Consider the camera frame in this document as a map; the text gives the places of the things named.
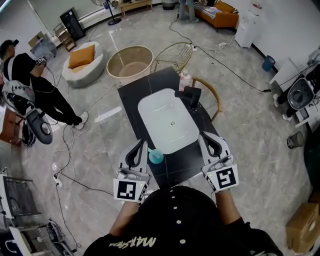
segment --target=black square marker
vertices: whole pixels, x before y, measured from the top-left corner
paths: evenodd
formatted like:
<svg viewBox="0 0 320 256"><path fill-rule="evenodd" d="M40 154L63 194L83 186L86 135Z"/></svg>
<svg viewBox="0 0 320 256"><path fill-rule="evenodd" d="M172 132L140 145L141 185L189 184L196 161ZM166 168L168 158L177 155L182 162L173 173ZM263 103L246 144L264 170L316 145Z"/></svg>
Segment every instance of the black square marker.
<svg viewBox="0 0 320 256"><path fill-rule="evenodd" d="M236 184L236 178L232 168L217 171L216 177L221 189Z"/></svg>
<svg viewBox="0 0 320 256"><path fill-rule="evenodd" d="M136 198L136 183L120 180L117 198L134 200Z"/></svg>

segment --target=black stand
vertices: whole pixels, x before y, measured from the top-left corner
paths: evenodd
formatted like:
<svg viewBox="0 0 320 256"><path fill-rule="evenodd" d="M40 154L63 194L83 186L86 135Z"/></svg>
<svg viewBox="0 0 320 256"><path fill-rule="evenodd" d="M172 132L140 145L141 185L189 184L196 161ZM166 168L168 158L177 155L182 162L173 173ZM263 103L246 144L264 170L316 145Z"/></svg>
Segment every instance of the black stand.
<svg viewBox="0 0 320 256"><path fill-rule="evenodd" d="M109 0L106 0L106 4L108 5L108 8L109 8L110 13L111 13L111 16L112 16L112 20L110 20L110 21L108 22L108 25L109 25L109 26L112 26L112 25L118 24L118 23L121 21L121 18L115 18L115 17L114 17L114 15L113 15L113 13L112 13L112 10L111 10L111 8L110 8L110 5L109 5Z"/></svg>

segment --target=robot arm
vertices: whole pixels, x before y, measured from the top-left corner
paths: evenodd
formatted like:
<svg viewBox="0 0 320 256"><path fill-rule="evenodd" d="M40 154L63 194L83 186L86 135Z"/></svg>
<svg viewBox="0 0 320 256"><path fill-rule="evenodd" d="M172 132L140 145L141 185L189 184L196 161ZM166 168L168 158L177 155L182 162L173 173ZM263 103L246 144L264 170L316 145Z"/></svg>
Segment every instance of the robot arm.
<svg viewBox="0 0 320 256"><path fill-rule="evenodd" d="M215 193L239 185L237 165L233 163L226 141L210 132L201 132L200 145L204 166L202 172Z"/></svg>
<svg viewBox="0 0 320 256"><path fill-rule="evenodd" d="M147 174L147 159L148 144L142 139L120 154L117 176L113 179L114 199L141 203L151 178Z"/></svg>

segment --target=standing fan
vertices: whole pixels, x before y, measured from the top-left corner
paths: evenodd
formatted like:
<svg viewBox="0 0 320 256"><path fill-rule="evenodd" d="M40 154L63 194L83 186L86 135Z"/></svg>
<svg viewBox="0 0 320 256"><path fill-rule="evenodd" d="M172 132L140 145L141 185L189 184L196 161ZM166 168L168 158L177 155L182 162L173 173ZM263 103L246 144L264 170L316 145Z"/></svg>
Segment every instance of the standing fan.
<svg viewBox="0 0 320 256"><path fill-rule="evenodd" d="M101 6L101 7L104 7L106 8L106 6L108 7L108 9L110 10L110 13L111 13L111 17L112 17L112 20L110 20L108 22L108 25L111 26L111 25L115 25L115 24L118 24L120 21L121 21L121 18L115 18L112 11L111 11L111 8L110 8L110 5L109 5L109 0L91 0L92 3L94 3L95 5L97 6ZM111 2L111 6L114 7L114 8L117 8L119 5L119 0L113 0Z"/></svg>

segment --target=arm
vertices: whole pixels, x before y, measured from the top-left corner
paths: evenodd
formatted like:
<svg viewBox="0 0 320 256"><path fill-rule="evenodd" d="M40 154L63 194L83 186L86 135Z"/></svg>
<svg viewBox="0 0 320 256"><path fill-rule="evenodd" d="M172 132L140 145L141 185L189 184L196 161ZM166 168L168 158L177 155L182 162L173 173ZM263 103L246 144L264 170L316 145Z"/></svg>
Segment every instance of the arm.
<svg viewBox="0 0 320 256"><path fill-rule="evenodd" d="M39 66L35 65L34 68L31 70L30 74L36 78L41 77L42 73L44 72L44 69L45 64L41 64Z"/></svg>
<svg viewBox="0 0 320 256"><path fill-rule="evenodd" d="M229 190L223 190L216 193L215 198L216 207L225 225L233 223L241 218Z"/></svg>
<svg viewBox="0 0 320 256"><path fill-rule="evenodd" d="M139 204L137 202L126 201L121 211L119 212L115 222L113 223L109 234L113 236L121 236L126 228L126 226L133 219L134 215L138 212Z"/></svg>

